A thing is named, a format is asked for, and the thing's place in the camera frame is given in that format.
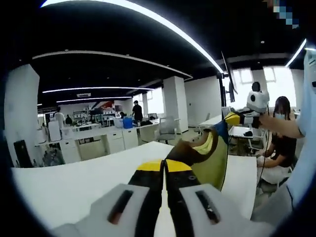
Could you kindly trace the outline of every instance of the ceiling light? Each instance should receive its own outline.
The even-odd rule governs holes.
[[[296,53],[293,55],[293,57],[291,58],[290,61],[288,61],[288,63],[285,65],[285,67],[287,68],[288,66],[290,66],[290,64],[294,61],[294,59],[297,57],[297,55],[301,52],[301,50],[303,49],[303,47],[306,45],[306,39],[303,41],[303,43],[301,44],[301,46],[298,48],[298,50],[296,51]]]
[[[316,48],[305,48],[305,50],[308,50],[308,51],[316,51]]]
[[[48,6],[55,3],[60,3],[60,2],[66,2],[66,1],[70,1],[70,0],[47,0],[46,2],[44,2],[44,4],[41,7]],[[164,26],[168,27],[169,29],[177,33],[187,42],[189,42],[194,48],[196,48],[201,54],[203,54],[204,57],[207,58],[214,65],[214,67],[217,68],[217,70],[220,73],[224,73],[223,70],[220,68],[220,66],[215,62],[215,60],[197,42],[195,42],[190,36],[184,33],[179,27],[175,26],[170,21],[158,15],[157,13],[154,13],[153,11],[150,11],[147,8],[144,8],[140,5],[137,5],[135,3],[132,3],[126,0],[94,0],[94,1],[102,1],[102,2],[107,2],[110,4],[114,4],[114,5],[119,5],[131,10],[137,11],[143,15],[146,15],[154,19],[155,21],[158,21],[159,23],[163,24]]]
[[[79,87],[79,88],[65,88],[65,89],[58,89],[58,90],[46,90],[46,91],[43,91],[43,93],[52,93],[52,92],[66,91],[66,90],[91,90],[91,89],[154,90],[151,88],[142,88],[142,87],[102,86],[102,87]]]
[[[60,100],[60,101],[56,101],[56,103],[81,101],[81,100],[130,99],[130,98],[132,98],[132,97],[131,96],[121,96],[121,97],[85,98],[85,99],[76,99],[76,100]]]

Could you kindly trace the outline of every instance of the window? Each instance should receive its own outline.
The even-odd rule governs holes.
[[[232,106],[234,109],[242,109],[246,106],[247,97],[251,91],[253,77],[250,69],[234,70],[232,74],[232,80],[235,83],[234,92],[235,102],[231,102],[229,93],[226,93],[227,106]],[[226,91],[229,91],[229,78],[223,80],[223,86]]]
[[[291,107],[296,107],[296,94],[291,70],[286,67],[268,67],[263,70],[270,96],[269,107],[274,107],[280,96],[286,96]]]
[[[142,107],[142,113],[144,114],[143,94],[133,96],[133,102],[137,100],[138,104]]]
[[[163,96],[162,88],[159,87],[155,90],[147,92],[148,113],[149,114],[163,114]]]

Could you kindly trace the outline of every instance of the black ceiling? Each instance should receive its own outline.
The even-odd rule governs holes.
[[[215,60],[221,59],[221,51],[227,58],[263,53],[293,54],[305,37],[304,27],[292,29],[261,0],[131,1],[174,23]],[[139,87],[171,76],[188,78],[166,68],[105,55],[66,54],[31,59],[50,52],[93,50],[130,55],[168,65],[195,79],[217,72],[183,38],[138,12],[95,1],[71,1],[38,8],[43,2],[32,5],[28,20],[18,28],[12,60],[14,65],[30,62],[39,74],[39,103],[44,106],[57,98],[46,97],[41,94],[43,90],[82,86]],[[293,17],[301,17],[301,8],[296,9],[299,10]],[[260,60],[260,65],[285,64],[287,60]],[[249,66],[258,67],[258,60],[232,64],[233,68]],[[95,90],[93,97],[124,96],[126,92]],[[56,97],[75,99],[73,93],[67,92],[58,93]]]

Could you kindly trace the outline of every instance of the black shirt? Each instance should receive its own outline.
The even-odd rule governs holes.
[[[279,155],[285,156],[285,160],[279,164],[282,167],[289,167],[294,161],[296,139],[282,136],[281,138],[277,135],[272,135],[271,143],[275,146],[276,155],[271,159],[276,160]]]
[[[135,105],[133,107],[135,120],[141,121],[143,120],[142,107],[140,105]]]
[[[70,117],[67,117],[65,120],[65,124],[73,124],[73,121]]]

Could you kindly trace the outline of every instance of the face mask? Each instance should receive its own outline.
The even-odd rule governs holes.
[[[283,114],[276,113],[275,116],[277,119],[285,119],[285,115],[283,115]]]

